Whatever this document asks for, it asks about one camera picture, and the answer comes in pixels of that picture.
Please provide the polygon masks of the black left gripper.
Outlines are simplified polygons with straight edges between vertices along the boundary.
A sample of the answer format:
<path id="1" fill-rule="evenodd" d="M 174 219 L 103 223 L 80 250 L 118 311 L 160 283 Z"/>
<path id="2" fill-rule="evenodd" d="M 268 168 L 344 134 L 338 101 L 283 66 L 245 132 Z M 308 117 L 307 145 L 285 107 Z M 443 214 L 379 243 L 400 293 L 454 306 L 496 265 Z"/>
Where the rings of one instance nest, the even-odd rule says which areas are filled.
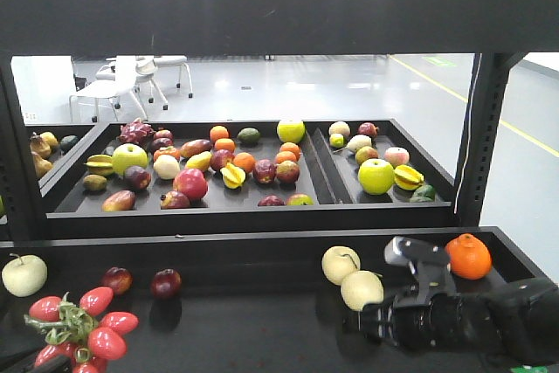
<path id="1" fill-rule="evenodd" d="M 1 356 L 2 372 L 71 372 L 72 363 L 68 356 L 48 356 L 40 365 L 36 364 L 39 347 L 26 349 L 15 354 Z"/>

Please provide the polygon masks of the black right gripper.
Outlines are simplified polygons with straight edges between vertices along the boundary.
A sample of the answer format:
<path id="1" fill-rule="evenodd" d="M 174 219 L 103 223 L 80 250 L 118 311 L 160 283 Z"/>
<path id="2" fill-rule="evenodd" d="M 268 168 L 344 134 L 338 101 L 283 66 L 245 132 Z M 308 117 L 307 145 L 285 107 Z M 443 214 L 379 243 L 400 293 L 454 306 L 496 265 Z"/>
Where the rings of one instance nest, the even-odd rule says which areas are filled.
<path id="1" fill-rule="evenodd" d="M 443 247 L 395 236 L 384 248 L 392 266 L 406 266 L 416 283 L 379 304 L 349 312 L 342 331 L 407 351 L 501 351 L 500 333 L 482 298 L 456 291 Z"/>

